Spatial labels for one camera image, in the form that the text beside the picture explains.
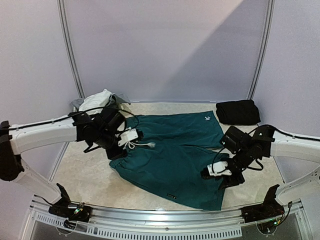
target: ventilation grille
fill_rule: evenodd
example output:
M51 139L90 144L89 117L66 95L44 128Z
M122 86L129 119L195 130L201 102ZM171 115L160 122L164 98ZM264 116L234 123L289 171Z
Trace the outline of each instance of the ventilation grille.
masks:
M56 219L43 213L37 214L36 220L51 226L63 228L63 220ZM241 227L233 227L226 230L206 231L198 233L133 233L129 231L119 231L106 229L100 226L88 225L86 232L75 230L75 232L100 237L110 240L224 240L242 237Z

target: marble surface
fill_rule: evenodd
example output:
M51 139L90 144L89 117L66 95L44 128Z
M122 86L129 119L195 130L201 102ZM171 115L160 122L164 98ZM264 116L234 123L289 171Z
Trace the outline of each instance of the marble surface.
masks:
M205 111L214 111L216 115L216 105L213 103L133 103L125 104L124 109L136 115L169 115ZM237 127L248 133L256 126ZM221 124L221 128L225 132L229 125ZM65 187L73 201L136 210L194 209L161 198L122 179L109 167L110 160L103 149L83 153L86 147L85 142L71 142L53 179L54 182ZM222 208L261 202L269 187L283 183L273 158L264 158L261 162L264 165L262 171L247 169L243 172L245 183L225 190ZM259 168L256 163L252 163L251 167Z

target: gray cloth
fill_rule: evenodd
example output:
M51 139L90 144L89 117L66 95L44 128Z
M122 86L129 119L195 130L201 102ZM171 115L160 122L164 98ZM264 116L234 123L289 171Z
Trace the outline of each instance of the gray cloth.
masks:
M75 99L71 102L71 104L76 108L76 110L79 110L79 107L81 104L83 104L85 101L84 98L78 98ZM130 99L128 98L127 95L123 93L113 93L109 99L109 102L107 103L106 106L114 105L115 103L117 104L131 104Z

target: shorts leg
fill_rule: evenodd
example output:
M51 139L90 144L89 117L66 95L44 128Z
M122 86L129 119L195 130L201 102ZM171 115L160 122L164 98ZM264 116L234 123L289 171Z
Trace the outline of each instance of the shorts leg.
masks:
M157 196L196 209L221 210L222 179L202 179L200 172L217 153L196 146L158 144L136 147L110 162L122 178ZM219 154L216 162L227 154Z

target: white cloth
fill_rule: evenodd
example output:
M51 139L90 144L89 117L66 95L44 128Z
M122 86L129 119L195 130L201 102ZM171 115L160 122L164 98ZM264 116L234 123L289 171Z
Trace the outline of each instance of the white cloth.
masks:
M107 89L103 90L102 92L96 93L94 95L88 96L84 102L79 107L79 112L86 111L88 109L104 107L108 104L110 97L112 96L112 92L108 91ZM96 109L88 111L88 115L99 114L101 113L102 109Z

